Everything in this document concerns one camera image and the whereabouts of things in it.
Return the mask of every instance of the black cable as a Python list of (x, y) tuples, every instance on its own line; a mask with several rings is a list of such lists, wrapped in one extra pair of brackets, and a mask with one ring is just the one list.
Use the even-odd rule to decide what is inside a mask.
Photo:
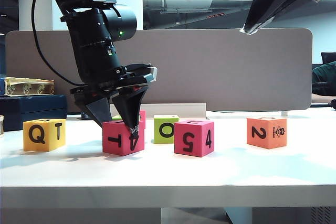
[(32, 11), (32, 21), (31, 21), (31, 26), (33, 28), (33, 34), (34, 34), (34, 40), (35, 40), (35, 45), (36, 45), (36, 49), (38, 51), (38, 54), (41, 56), (41, 59), (43, 60), (43, 62), (51, 69), (52, 72), (54, 72), (57, 76), (59, 76), (60, 78), (62, 78), (63, 80), (65, 80), (66, 82), (68, 82), (69, 84), (72, 84), (74, 86), (85, 86), (86, 84), (78, 84), (78, 83), (74, 83), (70, 80), (68, 80), (67, 78), (65, 78), (64, 76), (62, 76), (59, 72), (57, 72), (47, 61), (47, 59), (44, 57), (40, 45), (38, 43), (38, 39), (37, 39), (37, 34), (36, 34), (36, 28), (35, 28), (35, 4), (36, 4), (36, 0), (33, 0), (32, 4), (31, 4), (31, 11)]

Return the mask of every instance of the robotic arm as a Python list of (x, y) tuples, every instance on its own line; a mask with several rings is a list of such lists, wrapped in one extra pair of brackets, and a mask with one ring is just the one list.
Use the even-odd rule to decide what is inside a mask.
[(138, 137), (141, 100), (156, 80), (157, 68), (146, 64), (122, 66), (113, 42), (131, 38), (136, 17), (116, 0), (56, 0), (69, 28), (78, 73), (85, 85), (72, 89), (75, 104), (100, 126), (111, 121), (109, 100)]

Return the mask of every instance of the orange cube with number 2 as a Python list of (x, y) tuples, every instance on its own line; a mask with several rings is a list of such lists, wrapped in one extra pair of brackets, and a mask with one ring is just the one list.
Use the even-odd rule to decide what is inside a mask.
[(174, 123), (174, 153), (203, 157), (214, 151), (214, 122), (188, 120)]
[(247, 144), (273, 149), (287, 145), (287, 119), (248, 118)]

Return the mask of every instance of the cube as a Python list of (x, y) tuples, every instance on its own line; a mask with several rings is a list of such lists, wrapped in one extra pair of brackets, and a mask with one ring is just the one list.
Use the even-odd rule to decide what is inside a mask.
[(174, 153), (203, 157), (214, 151), (214, 126), (209, 120), (188, 120), (174, 124)]
[(146, 128), (146, 110), (140, 110), (139, 121), (144, 122), (144, 128)]
[(142, 151), (145, 148), (144, 123), (139, 122), (139, 135), (137, 139), (130, 139), (125, 123), (121, 120), (103, 123), (103, 152), (126, 156)]
[(173, 144), (178, 120), (178, 115), (154, 115), (154, 144)]
[[(122, 120), (121, 115), (115, 115), (112, 117), (112, 121)], [(144, 122), (144, 128), (146, 128), (146, 110), (140, 110), (139, 112), (139, 121)]]
[(287, 119), (248, 118), (247, 144), (272, 149), (287, 145)]
[(112, 117), (112, 121), (120, 121), (122, 120), (121, 115), (115, 115)]
[(23, 149), (49, 152), (65, 145), (65, 119), (23, 122)]

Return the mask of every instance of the pink cube with number 4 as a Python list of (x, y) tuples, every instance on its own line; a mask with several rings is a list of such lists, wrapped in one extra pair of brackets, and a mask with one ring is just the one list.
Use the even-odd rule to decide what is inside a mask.
[(121, 120), (103, 123), (103, 152), (126, 156), (142, 151), (144, 142), (144, 122), (139, 122), (139, 136), (130, 138), (131, 134)]
[(209, 120), (174, 123), (174, 153), (203, 157), (213, 152), (214, 125)]

